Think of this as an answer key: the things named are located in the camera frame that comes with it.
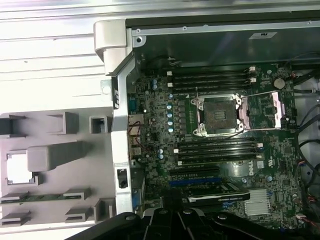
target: small chip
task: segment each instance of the small chip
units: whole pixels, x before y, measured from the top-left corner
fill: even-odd
[[[284,153],[285,153],[285,154],[291,154],[291,153],[292,153],[291,147],[290,147],[290,146],[286,146],[286,147],[284,148]]]
[[[133,147],[133,148],[131,148],[131,153],[134,156],[141,155],[141,147]]]
[[[282,183],[283,183],[284,186],[289,186],[290,185],[290,180],[289,179],[284,179],[282,181]]]

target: pcie slot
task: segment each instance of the pcie slot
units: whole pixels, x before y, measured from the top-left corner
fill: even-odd
[[[234,156],[181,159],[178,161],[178,165],[179,166],[196,166],[196,165],[223,163],[223,162],[249,161],[249,160],[255,160],[255,159],[257,159],[255,154],[236,154]]]
[[[218,183],[221,182],[221,177],[208,177],[208,178],[196,178],[196,179],[182,179],[169,181],[171,187],[185,186],[192,184],[205,184],[205,183]]]
[[[206,167],[206,168],[199,168],[199,167],[194,167],[194,168],[180,168],[180,169],[173,169],[170,170],[169,175],[170,177],[174,175],[188,175],[188,174],[205,174],[205,173],[217,173],[220,171],[220,168],[218,166],[213,166],[213,167]]]

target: capacitor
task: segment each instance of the capacitor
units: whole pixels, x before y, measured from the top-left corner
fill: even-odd
[[[270,183],[270,182],[272,182],[273,177],[272,176],[267,176],[265,179],[266,179],[267,182]]]
[[[273,86],[276,89],[283,89],[286,86],[286,82],[282,78],[277,78],[276,80],[274,80]]]

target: heatsink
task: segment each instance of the heatsink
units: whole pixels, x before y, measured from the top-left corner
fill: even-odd
[[[244,211],[247,216],[270,214],[270,201],[267,189],[249,190],[250,199],[244,201]]]

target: label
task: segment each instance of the label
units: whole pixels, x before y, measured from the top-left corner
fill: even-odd
[[[272,159],[270,159],[270,160],[268,161],[268,166],[271,167],[271,168],[274,167],[274,161],[273,161]]]
[[[264,161],[257,161],[256,165],[257,165],[258,169],[264,169],[265,168]]]
[[[253,176],[254,175],[254,161],[250,161],[249,162],[249,176]]]
[[[276,35],[277,32],[257,32],[252,34],[252,36],[249,39],[270,39],[274,35]]]

